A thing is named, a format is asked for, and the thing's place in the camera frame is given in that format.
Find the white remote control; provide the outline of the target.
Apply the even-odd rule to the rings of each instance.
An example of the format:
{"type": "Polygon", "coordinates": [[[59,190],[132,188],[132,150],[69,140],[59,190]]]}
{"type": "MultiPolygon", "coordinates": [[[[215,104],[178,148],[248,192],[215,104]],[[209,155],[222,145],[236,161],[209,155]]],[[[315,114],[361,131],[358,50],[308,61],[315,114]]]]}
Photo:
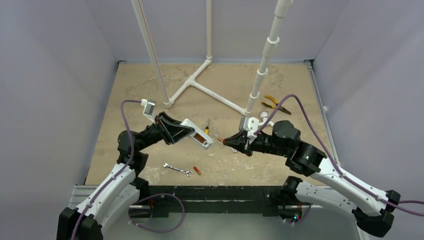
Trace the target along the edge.
{"type": "Polygon", "coordinates": [[[184,119],[180,125],[192,128],[194,130],[194,132],[190,133],[188,136],[194,143],[196,143],[202,149],[208,150],[214,143],[214,140],[204,130],[199,128],[188,118],[184,119]]]}

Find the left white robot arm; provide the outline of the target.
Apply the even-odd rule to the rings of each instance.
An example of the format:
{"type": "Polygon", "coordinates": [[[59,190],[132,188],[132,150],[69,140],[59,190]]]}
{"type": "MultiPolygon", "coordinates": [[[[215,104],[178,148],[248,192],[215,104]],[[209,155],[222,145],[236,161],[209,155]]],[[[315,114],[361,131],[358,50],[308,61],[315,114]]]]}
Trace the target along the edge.
{"type": "Polygon", "coordinates": [[[121,132],[116,165],[85,200],[60,213],[56,239],[102,240],[125,209],[132,203],[142,205],[149,199],[148,182],[138,178],[149,157],[141,151],[160,141],[172,145],[186,137],[203,144],[206,142],[203,134],[189,119],[178,121],[164,112],[141,132],[129,129],[121,132]]]}

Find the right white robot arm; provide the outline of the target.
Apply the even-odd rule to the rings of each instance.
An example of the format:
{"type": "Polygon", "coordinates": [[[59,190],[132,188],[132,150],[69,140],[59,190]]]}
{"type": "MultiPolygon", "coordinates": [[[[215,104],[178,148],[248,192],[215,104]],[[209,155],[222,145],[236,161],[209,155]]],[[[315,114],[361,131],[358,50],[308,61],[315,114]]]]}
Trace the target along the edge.
{"type": "Polygon", "coordinates": [[[337,169],[329,157],[315,146],[301,140],[301,132],[288,120],[276,122],[272,133],[256,135],[259,121],[243,118],[239,132],[223,139],[223,144],[247,156],[253,152],[282,156],[285,165],[299,175],[310,177],[325,186],[315,186],[299,177],[289,176],[280,196],[288,204],[310,203],[345,214],[364,232],[382,238],[394,222],[393,211],[401,195],[394,190],[380,190],[352,174],[337,169]]]}

